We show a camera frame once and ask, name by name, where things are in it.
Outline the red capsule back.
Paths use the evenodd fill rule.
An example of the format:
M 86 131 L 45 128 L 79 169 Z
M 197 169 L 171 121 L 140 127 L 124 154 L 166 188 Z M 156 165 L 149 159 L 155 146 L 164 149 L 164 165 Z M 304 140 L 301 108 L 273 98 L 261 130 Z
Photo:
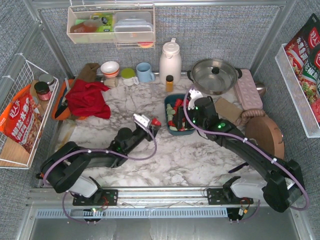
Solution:
M 153 126 L 161 126 L 161 122 L 157 118 L 153 118 L 151 124 Z

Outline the cork mat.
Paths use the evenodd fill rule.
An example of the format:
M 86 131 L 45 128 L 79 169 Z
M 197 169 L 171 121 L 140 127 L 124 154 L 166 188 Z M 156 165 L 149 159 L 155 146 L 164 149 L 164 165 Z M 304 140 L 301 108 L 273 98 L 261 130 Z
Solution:
M 234 105 L 233 103 L 227 101 L 225 98 L 219 98 L 214 104 L 215 110 L 219 116 L 225 118 L 226 120 L 232 122 L 233 124 L 241 116 L 243 110 Z

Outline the red capsule cluster front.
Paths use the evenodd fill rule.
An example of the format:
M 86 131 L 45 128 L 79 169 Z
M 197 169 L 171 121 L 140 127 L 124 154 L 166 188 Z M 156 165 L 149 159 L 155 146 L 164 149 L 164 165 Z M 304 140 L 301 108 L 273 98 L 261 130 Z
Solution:
M 173 121 L 172 121 L 172 120 L 168 121 L 168 125 L 169 125 L 169 126 L 172 126 L 172 127 L 174 127 L 174 126 L 175 126 L 175 124 L 173 123 Z

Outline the teal storage basket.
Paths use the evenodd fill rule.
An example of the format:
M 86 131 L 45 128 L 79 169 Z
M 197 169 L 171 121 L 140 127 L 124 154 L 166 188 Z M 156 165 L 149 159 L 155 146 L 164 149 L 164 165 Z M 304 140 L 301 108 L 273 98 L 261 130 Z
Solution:
M 164 98 L 164 113 L 165 113 L 165 121 L 168 132 L 173 136 L 187 136 L 191 135 L 195 132 L 195 129 L 187 129 L 183 131 L 178 131 L 173 124 L 172 120 L 174 117 L 174 113 L 171 114 L 172 109 L 175 107 L 175 103 L 177 100 L 183 100 L 185 95 L 183 93 L 170 94 Z

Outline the green capsule cluster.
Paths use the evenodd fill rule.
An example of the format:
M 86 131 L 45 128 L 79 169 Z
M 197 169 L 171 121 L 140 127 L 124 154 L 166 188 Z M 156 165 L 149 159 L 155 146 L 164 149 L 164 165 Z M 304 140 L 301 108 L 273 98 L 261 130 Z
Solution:
M 167 115 L 167 121 L 172 121 L 173 120 L 173 115 L 172 114 L 169 114 Z

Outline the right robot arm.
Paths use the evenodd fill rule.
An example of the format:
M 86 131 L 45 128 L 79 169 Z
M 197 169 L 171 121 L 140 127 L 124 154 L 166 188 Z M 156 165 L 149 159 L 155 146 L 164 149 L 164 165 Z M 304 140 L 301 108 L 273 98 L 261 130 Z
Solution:
M 277 158 L 250 141 L 233 123 L 220 119 L 210 97 L 190 97 L 182 102 L 186 122 L 206 135 L 208 140 L 232 151 L 253 167 L 265 180 L 262 197 L 275 211 L 283 213 L 304 196 L 305 206 L 310 200 L 305 190 L 300 165 L 294 161 Z

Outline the glass spice jar lying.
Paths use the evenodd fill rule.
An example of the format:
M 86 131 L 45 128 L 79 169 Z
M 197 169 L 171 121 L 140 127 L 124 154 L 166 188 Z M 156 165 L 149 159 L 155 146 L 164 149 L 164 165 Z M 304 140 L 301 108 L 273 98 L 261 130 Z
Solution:
M 103 83 L 105 86 L 109 88 L 116 88 L 119 84 L 119 81 L 117 77 L 113 77 L 113 78 L 105 78 Z

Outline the blue mug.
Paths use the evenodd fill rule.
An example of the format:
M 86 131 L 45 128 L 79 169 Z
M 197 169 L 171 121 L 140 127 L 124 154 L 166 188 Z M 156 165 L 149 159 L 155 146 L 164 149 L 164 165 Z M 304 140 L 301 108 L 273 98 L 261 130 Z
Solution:
M 150 83 L 156 79 L 151 65 L 147 62 L 141 62 L 136 66 L 136 75 L 140 83 Z

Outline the green lid white cup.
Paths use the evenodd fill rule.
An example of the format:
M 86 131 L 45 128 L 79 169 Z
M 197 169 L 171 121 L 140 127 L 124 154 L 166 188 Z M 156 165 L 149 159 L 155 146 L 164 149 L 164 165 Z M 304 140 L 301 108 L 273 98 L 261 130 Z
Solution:
M 125 86 L 130 87 L 139 84 L 138 77 L 136 76 L 136 73 L 132 68 L 124 68 L 121 71 L 120 75 Z

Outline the red cloth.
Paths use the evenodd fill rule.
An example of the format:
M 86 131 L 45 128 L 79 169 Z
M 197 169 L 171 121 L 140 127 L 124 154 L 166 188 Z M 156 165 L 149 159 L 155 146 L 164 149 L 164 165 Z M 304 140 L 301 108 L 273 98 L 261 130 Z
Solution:
M 76 79 L 74 86 L 65 96 L 69 111 L 77 117 L 94 116 L 109 119 L 111 109 L 102 94 L 109 89 L 99 81 L 86 82 L 82 79 Z

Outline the orange tray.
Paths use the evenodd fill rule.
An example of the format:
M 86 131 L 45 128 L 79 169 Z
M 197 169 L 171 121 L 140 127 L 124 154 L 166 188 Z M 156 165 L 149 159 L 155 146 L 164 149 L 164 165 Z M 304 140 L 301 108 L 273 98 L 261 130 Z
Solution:
M 62 84 L 61 90 L 58 95 L 58 99 L 52 110 L 51 117 L 53 120 L 63 121 L 68 119 L 71 116 L 71 111 L 68 107 L 68 100 L 65 98 L 65 95 L 71 90 L 74 86 L 75 79 L 65 80 Z

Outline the silver lid jar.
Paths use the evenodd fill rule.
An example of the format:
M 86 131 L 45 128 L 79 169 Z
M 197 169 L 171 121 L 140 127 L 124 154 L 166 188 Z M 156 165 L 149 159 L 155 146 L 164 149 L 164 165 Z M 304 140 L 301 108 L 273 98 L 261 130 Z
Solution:
M 39 76 L 39 81 L 40 82 L 45 82 L 48 84 L 49 90 L 52 92 L 55 87 L 55 79 L 51 74 L 44 73 Z

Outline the clear plastic containers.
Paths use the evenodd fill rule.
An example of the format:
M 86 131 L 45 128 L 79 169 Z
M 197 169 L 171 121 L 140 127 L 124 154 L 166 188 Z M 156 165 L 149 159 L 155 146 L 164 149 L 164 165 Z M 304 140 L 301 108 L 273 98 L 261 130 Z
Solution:
M 113 32 L 118 42 L 149 42 L 154 26 L 148 11 L 123 11 L 114 15 Z

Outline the right white rack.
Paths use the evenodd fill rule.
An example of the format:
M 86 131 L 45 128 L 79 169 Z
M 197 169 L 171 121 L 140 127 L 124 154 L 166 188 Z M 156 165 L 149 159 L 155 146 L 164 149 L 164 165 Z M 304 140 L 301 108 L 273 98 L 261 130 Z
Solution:
M 290 65 L 290 61 L 285 51 L 285 45 L 285 43 L 281 45 L 274 59 L 281 72 L 306 137 L 319 138 L 320 125 L 318 124 L 312 108 L 300 87 L 298 78 Z

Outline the red snack bags right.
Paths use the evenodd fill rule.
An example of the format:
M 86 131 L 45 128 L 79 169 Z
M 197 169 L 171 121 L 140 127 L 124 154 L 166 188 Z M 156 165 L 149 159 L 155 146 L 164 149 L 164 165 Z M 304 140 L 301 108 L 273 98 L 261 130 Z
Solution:
M 320 20 L 315 13 L 284 47 L 290 66 L 320 122 Z

